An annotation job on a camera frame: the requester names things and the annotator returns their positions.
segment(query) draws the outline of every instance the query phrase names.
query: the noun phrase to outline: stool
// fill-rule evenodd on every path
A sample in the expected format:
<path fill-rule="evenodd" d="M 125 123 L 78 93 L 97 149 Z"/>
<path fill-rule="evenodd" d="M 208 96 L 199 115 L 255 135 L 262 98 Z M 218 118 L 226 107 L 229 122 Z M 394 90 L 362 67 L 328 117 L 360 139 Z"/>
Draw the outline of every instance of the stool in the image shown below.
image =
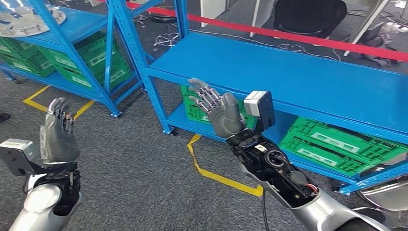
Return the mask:
<path fill-rule="evenodd" d="M 162 6 L 161 8 L 174 9 L 173 6 Z M 152 12 L 149 12 L 149 17 L 155 23 L 167 24 L 167 33 L 160 34 L 159 36 L 157 36 L 155 39 L 156 43 L 153 46 L 156 47 L 159 45 L 159 46 L 165 46 L 165 47 L 170 47 L 170 48 L 175 46 L 176 43 L 179 41 L 178 40 L 179 34 L 171 32 L 170 24 L 177 22 L 177 18 L 173 16 L 167 16 L 167 15 L 152 13 Z"/>

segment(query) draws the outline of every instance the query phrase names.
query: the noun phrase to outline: gray mechanical part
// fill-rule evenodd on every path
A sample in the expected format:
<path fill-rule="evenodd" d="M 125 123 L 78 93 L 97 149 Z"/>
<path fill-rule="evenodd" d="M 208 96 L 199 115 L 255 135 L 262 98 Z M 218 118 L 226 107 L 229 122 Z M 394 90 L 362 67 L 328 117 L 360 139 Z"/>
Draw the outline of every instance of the gray mechanical part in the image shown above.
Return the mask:
<path fill-rule="evenodd" d="M 290 178 L 291 182 L 297 185 L 307 185 L 306 176 L 299 171 L 293 171 L 289 173 L 288 177 Z"/>
<path fill-rule="evenodd" d="M 228 138 L 245 128 L 245 120 L 239 111 L 238 102 L 230 92 L 220 96 L 215 89 L 199 79 L 192 78 L 188 82 L 192 84 L 190 89 L 195 91 L 200 99 L 192 96 L 189 98 L 207 113 L 218 136 Z"/>
<path fill-rule="evenodd" d="M 376 220 L 359 214 L 340 204 L 323 190 L 319 190 L 318 195 L 309 203 L 299 207 L 291 207 L 279 195 L 279 190 L 276 189 L 275 186 L 270 185 L 267 181 L 261 181 L 254 174 L 250 173 L 242 164 L 241 169 L 267 192 L 271 193 L 284 207 L 289 208 L 310 231 L 335 231 L 337 228 L 353 219 L 363 220 L 369 226 L 372 226 L 379 231 L 389 230 Z"/>
<path fill-rule="evenodd" d="M 51 102 L 45 125 L 40 127 L 40 151 L 45 164 L 75 162 L 80 150 L 73 135 L 74 115 L 67 113 L 64 98 Z"/>
<path fill-rule="evenodd" d="M 33 161 L 39 154 L 37 149 L 38 146 L 34 145 L 32 141 L 8 139 L 3 143 L 0 143 L 0 147 L 18 149 L 24 153 L 29 161 Z"/>
<path fill-rule="evenodd" d="M 243 103 L 248 115 L 261 117 L 258 102 L 266 93 L 266 91 L 254 90 L 244 99 Z"/>
<path fill-rule="evenodd" d="M 79 200 L 67 216 L 53 213 L 55 206 L 62 197 L 61 189 L 54 184 L 44 184 L 31 190 L 24 201 L 24 207 L 9 231 L 60 231 L 68 223 L 70 217 L 82 201 Z"/>

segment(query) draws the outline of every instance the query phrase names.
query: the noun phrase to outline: blue metal shelf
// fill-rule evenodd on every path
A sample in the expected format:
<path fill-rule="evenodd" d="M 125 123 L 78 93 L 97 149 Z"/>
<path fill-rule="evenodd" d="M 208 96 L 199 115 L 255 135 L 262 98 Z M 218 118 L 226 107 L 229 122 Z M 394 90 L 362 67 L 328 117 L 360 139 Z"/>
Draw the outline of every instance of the blue metal shelf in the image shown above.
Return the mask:
<path fill-rule="evenodd" d="M 242 95 L 269 90 L 277 110 L 408 143 L 408 76 L 399 73 L 193 32 L 147 72 Z"/>
<path fill-rule="evenodd" d="M 60 25 L 65 35 L 72 43 L 77 43 L 86 37 L 100 31 L 107 24 L 106 15 L 79 11 L 71 8 L 59 7 L 66 14 L 66 20 Z M 50 49 L 64 51 L 59 45 L 60 41 L 51 31 L 45 33 L 16 38 L 20 41 L 47 47 Z"/>
<path fill-rule="evenodd" d="M 42 20 L 44 20 L 44 23 L 50 30 L 39 35 L 20 37 L 16 39 L 66 53 L 85 77 L 87 82 L 92 86 L 92 89 L 70 82 L 63 78 L 58 72 L 54 72 L 47 78 L 40 78 L 31 73 L 12 68 L 6 64 L 0 64 L 0 69 L 5 71 L 4 73 L 6 74 L 7 79 L 14 79 L 14 77 L 8 71 L 23 75 L 35 81 L 103 103 L 109 108 L 113 117 L 118 117 L 122 112 L 117 106 L 137 88 L 141 87 L 142 82 L 139 79 L 138 70 L 135 68 L 136 71 L 132 73 L 130 79 L 119 84 L 113 90 L 110 90 L 110 66 L 113 47 L 113 33 L 115 22 L 118 21 L 115 18 L 113 11 L 108 10 L 108 15 L 102 15 L 71 8 L 59 7 L 59 9 L 66 14 L 66 20 L 61 25 L 58 25 L 46 7 L 45 2 L 42 0 L 10 0 L 8 3 L 0 3 L 0 9 L 2 11 L 11 12 L 13 11 L 13 8 L 19 7 L 20 5 L 32 6 L 36 13 L 42 18 Z M 106 27 L 105 54 L 107 55 L 105 59 L 105 81 L 104 86 L 101 86 L 99 80 L 95 78 L 94 74 L 90 71 L 82 57 L 75 49 L 74 44 L 94 34 L 95 32 L 100 31 L 103 27 Z M 130 86 L 128 83 L 131 81 L 135 81 L 135 83 L 132 83 Z M 129 86 L 129 88 L 121 92 L 121 95 L 116 95 L 117 98 L 112 100 L 111 96 L 116 92 L 123 90 L 124 86 Z"/>
<path fill-rule="evenodd" d="M 98 92 L 96 92 L 93 89 L 83 87 L 82 85 L 79 85 L 72 81 L 67 80 L 58 71 L 53 72 L 46 78 L 41 78 L 32 73 L 11 67 L 5 63 L 0 64 L 0 69 L 16 73 L 18 75 L 32 79 L 34 81 L 37 81 L 37 82 L 40 82 L 46 85 L 50 85 L 52 87 L 67 91 L 72 94 L 82 96 L 90 100 L 95 100 L 97 102 L 104 103 L 102 96 L 101 95 L 98 96 Z M 124 85 L 128 84 L 131 80 L 133 80 L 136 77 L 137 77 L 137 74 L 133 72 L 132 77 L 128 80 L 125 80 L 123 83 L 119 84 L 115 88 L 113 88 L 111 90 L 111 94 L 115 94 L 116 92 L 118 92 Z"/>
<path fill-rule="evenodd" d="M 282 51 L 242 41 L 190 33 L 187 1 L 174 0 L 181 41 L 153 64 L 145 59 L 139 35 L 126 3 L 108 2 L 129 47 L 133 63 L 149 94 L 163 132 L 173 126 L 217 137 L 211 126 L 189 121 L 183 105 L 167 116 L 154 78 L 187 85 L 187 79 L 200 78 L 220 91 L 231 91 L 242 99 L 253 90 L 272 92 L 277 115 L 303 116 L 375 136 L 408 143 L 408 76 Z M 264 135 L 280 141 L 290 126 L 290 119 L 277 120 Z M 339 179 L 342 193 L 368 187 L 408 174 L 408 161 L 388 167 L 370 178 L 346 177 L 302 157 L 288 153 L 295 165 Z"/>

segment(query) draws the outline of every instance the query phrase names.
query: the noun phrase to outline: green plastic crate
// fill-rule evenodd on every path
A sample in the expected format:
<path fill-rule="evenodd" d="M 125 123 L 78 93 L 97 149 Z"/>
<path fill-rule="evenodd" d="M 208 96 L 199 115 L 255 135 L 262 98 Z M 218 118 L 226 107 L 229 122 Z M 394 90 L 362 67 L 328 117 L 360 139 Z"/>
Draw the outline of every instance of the green plastic crate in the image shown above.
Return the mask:
<path fill-rule="evenodd" d="M 123 58 L 121 54 L 116 53 L 115 55 L 112 55 L 111 68 L 115 68 L 117 65 L 125 65 L 123 63 L 127 65 L 125 59 Z M 86 80 L 84 75 L 76 68 L 72 68 L 70 66 L 66 66 L 60 63 L 54 63 L 54 66 L 63 76 L 70 76 L 74 73 L 77 78 Z M 96 67 L 97 68 L 90 68 L 90 71 L 94 74 L 94 76 L 96 78 L 104 76 L 105 75 L 105 62 L 99 63 Z"/>
<path fill-rule="evenodd" d="M 350 177 L 371 167 L 366 163 L 336 153 L 313 142 L 305 141 L 299 137 L 292 137 L 286 141 L 282 141 L 279 147 Z"/>
<path fill-rule="evenodd" d="M 0 53 L 21 55 L 29 58 L 38 52 L 38 47 L 12 38 L 0 37 Z"/>
<path fill-rule="evenodd" d="M 408 151 L 407 145 L 398 142 L 301 117 L 280 147 L 348 176 Z"/>
<path fill-rule="evenodd" d="M 78 53 L 81 55 L 82 59 L 85 61 L 91 71 L 96 72 L 104 67 L 106 35 L 102 34 L 101 32 L 95 33 L 92 36 L 76 43 L 74 47 L 77 49 Z M 77 66 L 67 54 L 48 48 L 40 48 L 40 50 L 54 65 L 65 65 L 78 70 Z M 115 40 L 114 45 L 112 46 L 112 55 L 123 56 Z"/>
<path fill-rule="evenodd" d="M 12 67 L 30 72 L 40 77 L 47 77 L 55 71 L 55 67 L 52 63 L 39 51 L 36 55 L 30 58 L 16 58 L 6 54 L 3 54 L 1 58 L 5 63 Z"/>
<path fill-rule="evenodd" d="M 189 99 L 189 96 L 198 97 L 194 91 L 189 90 L 189 87 L 181 85 L 181 94 L 183 96 L 184 107 L 186 109 L 186 115 L 189 120 L 211 124 L 208 120 L 207 114 L 201 110 L 201 108 L 193 101 Z M 238 101 L 240 112 L 245 118 L 245 122 L 248 128 L 254 128 L 256 125 L 257 117 L 248 115 L 246 113 L 245 107 L 243 106 L 243 101 Z"/>
<path fill-rule="evenodd" d="M 57 66 L 57 70 L 68 80 L 73 81 L 77 84 L 83 85 L 88 88 L 92 88 L 91 84 L 84 78 L 84 76 L 78 71 L 69 69 L 66 67 Z M 101 85 L 105 81 L 105 70 L 95 74 L 96 79 Z M 130 78 L 130 68 L 126 62 L 117 62 L 111 67 L 111 83 L 110 89 L 116 87 L 123 81 Z"/>

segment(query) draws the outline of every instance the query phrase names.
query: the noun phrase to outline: white table leg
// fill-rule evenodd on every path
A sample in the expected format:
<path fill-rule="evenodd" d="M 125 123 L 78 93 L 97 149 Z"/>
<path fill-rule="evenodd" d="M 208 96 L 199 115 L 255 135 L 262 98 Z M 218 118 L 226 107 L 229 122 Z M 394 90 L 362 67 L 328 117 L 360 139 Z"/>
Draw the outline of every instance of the white table leg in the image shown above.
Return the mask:
<path fill-rule="evenodd" d="M 371 1 L 371 6 L 368 11 L 368 15 L 366 19 L 364 20 L 363 24 L 353 32 L 352 36 L 350 37 L 349 41 L 352 44 L 356 44 L 361 36 L 363 36 L 364 32 L 369 28 L 371 23 L 377 18 L 377 16 L 383 11 L 384 7 L 387 5 L 389 0 L 378 0 L 376 1 Z M 350 53 L 350 51 L 346 51 L 343 56 L 347 56 Z"/>
<path fill-rule="evenodd" d="M 256 0 L 252 26 L 262 27 L 272 15 L 275 0 Z M 249 34 L 250 37 L 255 35 L 254 32 Z"/>

